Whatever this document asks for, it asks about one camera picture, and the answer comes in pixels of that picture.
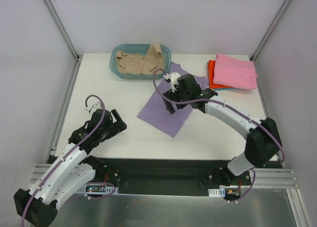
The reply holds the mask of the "purple t shirt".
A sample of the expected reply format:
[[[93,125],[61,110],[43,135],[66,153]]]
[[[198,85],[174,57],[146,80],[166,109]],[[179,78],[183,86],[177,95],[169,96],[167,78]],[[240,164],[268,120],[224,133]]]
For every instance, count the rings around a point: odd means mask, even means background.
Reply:
[[[169,72],[177,72],[181,75],[188,73],[181,68],[181,65],[174,62],[171,62]],[[194,77],[202,89],[209,87],[209,80],[206,77],[196,75],[194,75]],[[164,93],[170,89],[170,84],[162,80],[158,85],[158,89]],[[178,110],[176,108],[175,110],[176,112],[174,114],[170,114],[166,109],[162,97],[155,91],[137,117],[174,138],[188,119],[193,108],[187,105],[183,109]]]

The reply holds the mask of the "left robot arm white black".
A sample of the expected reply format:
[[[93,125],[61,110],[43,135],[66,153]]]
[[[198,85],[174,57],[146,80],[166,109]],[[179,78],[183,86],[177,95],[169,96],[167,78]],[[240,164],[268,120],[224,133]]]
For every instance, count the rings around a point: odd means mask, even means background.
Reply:
[[[21,225],[28,221],[36,227],[48,227],[66,200],[89,182],[95,192],[109,187],[109,194],[114,194],[117,179],[110,177],[109,165],[90,153],[126,128],[117,110],[96,109],[90,120],[72,132],[62,154],[47,171],[27,190],[16,191],[14,203]]]

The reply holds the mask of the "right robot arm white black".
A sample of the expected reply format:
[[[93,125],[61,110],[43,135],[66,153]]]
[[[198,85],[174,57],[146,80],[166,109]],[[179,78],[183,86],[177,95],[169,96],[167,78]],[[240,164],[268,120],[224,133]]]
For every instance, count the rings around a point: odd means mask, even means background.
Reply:
[[[213,173],[214,182],[230,186],[241,174],[263,167],[275,154],[282,152],[276,122],[271,118],[255,119],[229,105],[216,91],[202,89],[193,75],[171,73],[163,75],[171,88],[161,97],[170,114],[190,105],[193,109],[211,115],[237,131],[246,141],[245,150],[226,166]]]

